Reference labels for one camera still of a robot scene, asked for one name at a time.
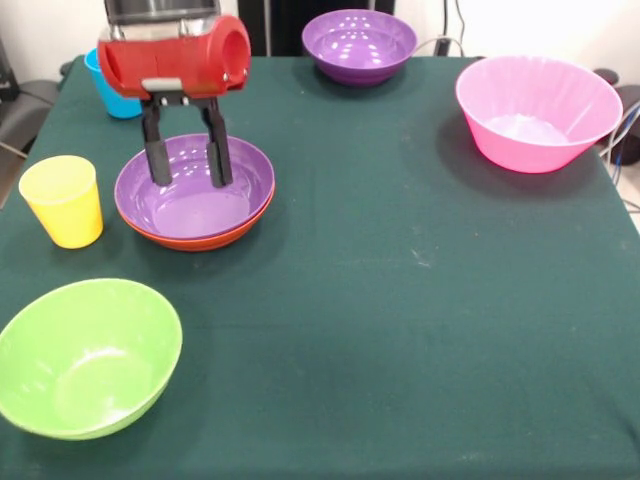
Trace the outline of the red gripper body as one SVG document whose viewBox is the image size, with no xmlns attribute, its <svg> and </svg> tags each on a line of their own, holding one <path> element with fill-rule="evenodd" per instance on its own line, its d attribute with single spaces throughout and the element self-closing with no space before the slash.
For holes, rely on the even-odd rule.
<svg viewBox="0 0 640 480">
<path fill-rule="evenodd" d="M 148 100 L 154 93 L 181 92 L 208 98 L 240 90 L 247 81 L 250 40 L 234 16 L 133 25 L 123 34 L 105 34 L 97 54 L 107 83 L 124 97 Z"/>
</svg>

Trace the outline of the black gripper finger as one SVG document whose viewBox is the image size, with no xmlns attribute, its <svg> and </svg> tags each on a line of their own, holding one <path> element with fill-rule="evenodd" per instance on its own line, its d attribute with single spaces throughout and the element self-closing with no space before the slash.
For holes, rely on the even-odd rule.
<svg viewBox="0 0 640 480">
<path fill-rule="evenodd" d="M 233 182 L 225 120 L 215 97 L 202 100 L 199 108 L 209 136 L 207 160 L 211 182 L 215 188 L 222 188 Z"/>
<path fill-rule="evenodd" d="M 160 107 L 152 100 L 142 105 L 142 131 L 147 163 L 154 184 L 168 186 L 172 182 L 168 153 L 160 134 Z"/>
</svg>

